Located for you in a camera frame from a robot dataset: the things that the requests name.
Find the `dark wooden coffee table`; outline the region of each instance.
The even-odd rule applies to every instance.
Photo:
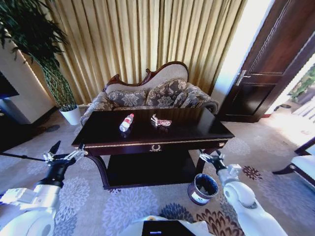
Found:
[[[130,113],[134,120],[123,133],[119,125]],[[150,120],[172,120],[169,127]],[[222,148],[234,135],[205,108],[134,111],[95,111],[73,141],[85,144],[86,157],[94,161],[103,188],[126,188],[192,182],[205,162],[195,167],[188,150]],[[111,155],[106,167],[101,155]]]

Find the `white label on bucket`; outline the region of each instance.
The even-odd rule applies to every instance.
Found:
[[[191,196],[192,196],[192,198],[194,198],[197,202],[199,202],[201,204],[206,204],[209,201],[209,199],[204,199],[204,198],[199,197],[196,194],[196,192],[193,192]]]

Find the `drawer handle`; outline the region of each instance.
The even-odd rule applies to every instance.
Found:
[[[161,146],[160,146],[159,144],[157,145],[157,148],[155,148],[154,146],[155,146],[155,144],[152,145],[150,151],[162,151],[162,150],[161,150]]]

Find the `door handle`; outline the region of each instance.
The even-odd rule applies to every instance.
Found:
[[[238,77],[238,79],[237,79],[237,81],[236,81],[236,84],[235,84],[236,86],[239,86],[239,85],[240,85],[240,83],[241,83],[241,81],[242,81],[243,78],[250,78],[250,77],[251,77],[251,75],[245,75],[246,71],[247,71],[247,70],[242,70],[240,76]]]

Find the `table leg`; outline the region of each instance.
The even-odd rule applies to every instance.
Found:
[[[87,156],[87,158],[91,159],[96,164],[99,174],[102,178],[103,189],[107,189],[109,187],[109,183],[106,174],[107,169],[103,159],[100,156]]]
[[[217,150],[217,148],[208,148],[208,149],[204,150],[204,153],[211,154],[215,150]],[[197,166],[196,166],[196,175],[203,172],[203,168],[205,166],[205,163],[206,162],[204,160],[202,160],[201,158],[198,159]]]

